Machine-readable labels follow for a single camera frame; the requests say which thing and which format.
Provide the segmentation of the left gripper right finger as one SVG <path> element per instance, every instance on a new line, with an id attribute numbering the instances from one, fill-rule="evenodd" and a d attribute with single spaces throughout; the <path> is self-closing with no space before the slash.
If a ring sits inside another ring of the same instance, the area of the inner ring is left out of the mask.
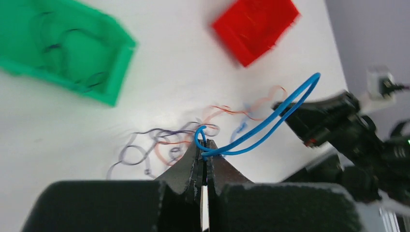
<path id="1" fill-rule="evenodd" d="M 222 155 L 207 158 L 206 183 L 209 232 L 225 232 L 228 230 L 229 190 L 234 185 L 251 182 Z"/>

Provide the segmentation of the red plastic bin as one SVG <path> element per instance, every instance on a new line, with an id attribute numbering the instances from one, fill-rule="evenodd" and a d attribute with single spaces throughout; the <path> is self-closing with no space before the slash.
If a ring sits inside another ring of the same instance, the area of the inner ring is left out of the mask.
<path id="1" fill-rule="evenodd" d="M 237 0 L 212 28 L 234 58 L 248 67 L 271 50 L 299 16 L 291 0 Z"/>

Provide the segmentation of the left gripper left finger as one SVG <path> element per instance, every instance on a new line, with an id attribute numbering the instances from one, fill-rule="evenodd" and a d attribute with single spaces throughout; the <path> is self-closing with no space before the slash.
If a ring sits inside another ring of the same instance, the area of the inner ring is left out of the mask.
<path id="1" fill-rule="evenodd" d="M 201 196 L 204 162 L 200 150 L 191 144 L 183 157 L 161 174 L 159 232 L 201 232 Z"/>

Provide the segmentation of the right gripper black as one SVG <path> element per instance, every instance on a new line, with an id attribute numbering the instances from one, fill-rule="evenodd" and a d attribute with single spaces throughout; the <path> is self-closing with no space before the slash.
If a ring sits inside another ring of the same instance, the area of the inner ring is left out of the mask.
<path id="1" fill-rule="evenodd" d="M 330 143 L 353 163 L 338 180 L 358 201 L 381 199 L 378 191 L 402 204 L 410 203 L 410 143 L 398 123 L 390 139 L 376 135 L 376 126 L 359 114 L 360 103 L 348 91 L 301 104 L 285 119 L 307 147 Z"/>

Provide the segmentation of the green plastic bin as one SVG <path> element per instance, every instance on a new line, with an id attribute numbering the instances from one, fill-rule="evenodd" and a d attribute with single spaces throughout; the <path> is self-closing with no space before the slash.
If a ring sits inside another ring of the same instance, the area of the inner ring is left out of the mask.
<path id="1" fill-rule="evenodd" d="M 76 0 L 3 0 L 0 68 L 115 106 L 137 41 Z"/>

